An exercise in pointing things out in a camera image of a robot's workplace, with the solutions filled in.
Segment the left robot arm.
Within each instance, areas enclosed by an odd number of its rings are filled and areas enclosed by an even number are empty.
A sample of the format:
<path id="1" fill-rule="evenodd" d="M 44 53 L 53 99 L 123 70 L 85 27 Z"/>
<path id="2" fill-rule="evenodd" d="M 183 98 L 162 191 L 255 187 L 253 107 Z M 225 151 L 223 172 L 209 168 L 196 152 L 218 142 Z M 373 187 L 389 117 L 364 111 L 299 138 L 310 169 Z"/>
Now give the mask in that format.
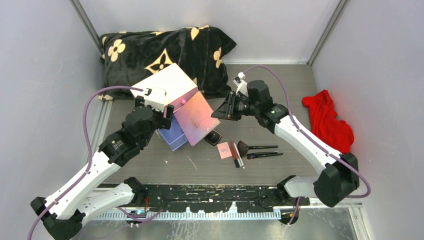
<path id="1" fill-rule="evenodd" d="M 46 231 L 55 240 L 70 240 L 93 217 L 114 207 L 141 206 L 145 187 L 130 177 L 114 191 L 89 197 L 107 177 L 136 157 L 150 142 L 157 129 L 171 127 L 174 106 L 137 97 L 134 109 L 121 128 L 100 144 L 87 164 L 65 185 L 47 197 L 35 197 L 30 206 Z"/>

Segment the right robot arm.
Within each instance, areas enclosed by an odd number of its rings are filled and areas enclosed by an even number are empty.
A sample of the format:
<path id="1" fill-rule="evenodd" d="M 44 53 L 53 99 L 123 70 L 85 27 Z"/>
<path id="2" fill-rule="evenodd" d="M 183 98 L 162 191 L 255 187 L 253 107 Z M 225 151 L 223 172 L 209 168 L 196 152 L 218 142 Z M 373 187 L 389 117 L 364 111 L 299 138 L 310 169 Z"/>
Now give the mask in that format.
<path id="1" fill-rule="evenodd" d="M 211 116 L 238 121 L 253 116 L 260 126 L 294 147 L 316 170 L 316 177 L 289 176 L 279 184 L 277 198 L 291 205 L 297 198 L 318 198 L 328 207 L 336 206 L 360 186 L 358 160 L 328 146 L 305 128 L 287 107 L 277 104 L 263 80 L 241 82 L 242 91 L 230 91 Z"/>

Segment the black square compact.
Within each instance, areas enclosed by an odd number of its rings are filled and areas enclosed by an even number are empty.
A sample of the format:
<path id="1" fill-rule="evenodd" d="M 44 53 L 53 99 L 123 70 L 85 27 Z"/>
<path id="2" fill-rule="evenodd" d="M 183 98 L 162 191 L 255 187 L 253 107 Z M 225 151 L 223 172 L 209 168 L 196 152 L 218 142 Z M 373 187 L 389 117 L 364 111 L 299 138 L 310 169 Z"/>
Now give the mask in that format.
<path id="1" fill-rule="evenodd" d="M 211 146 L 216 146 L 222 139 L 222 134 L 216 130 L 211 130 L 205 137 L 204 140 Z"/>

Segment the white drawer organizer box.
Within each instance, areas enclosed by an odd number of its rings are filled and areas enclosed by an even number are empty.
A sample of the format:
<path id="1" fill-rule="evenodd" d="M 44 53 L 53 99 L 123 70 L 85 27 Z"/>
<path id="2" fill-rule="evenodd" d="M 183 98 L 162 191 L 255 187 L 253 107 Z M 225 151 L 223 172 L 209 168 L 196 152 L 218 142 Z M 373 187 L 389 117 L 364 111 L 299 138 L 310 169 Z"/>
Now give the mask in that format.
<path id="1" fill-rule="evenodd" d="M 166 91 L 165 105 L 171 104 L 177 97 L 188 92 L 197 85 L 175 63 L 133 85 L 134 88 L 161 88 Z"/>

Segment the pink drawer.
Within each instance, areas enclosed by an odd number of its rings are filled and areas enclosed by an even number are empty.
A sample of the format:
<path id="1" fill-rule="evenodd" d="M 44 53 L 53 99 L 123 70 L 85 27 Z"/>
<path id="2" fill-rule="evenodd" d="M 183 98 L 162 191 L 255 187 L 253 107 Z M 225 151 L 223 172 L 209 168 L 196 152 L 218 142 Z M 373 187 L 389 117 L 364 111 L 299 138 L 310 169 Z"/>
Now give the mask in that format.
<path id="1" fill-rule="evenodd" d="M 186 104 L 191 97 L 193 97 L 198 92 L 197 88 L 193 88 L 184 94 L 177 97 L 173 102 L 171 102 L 171 105 L 174 106 L 173 112 L 177 112 L 184 104 Z"/>

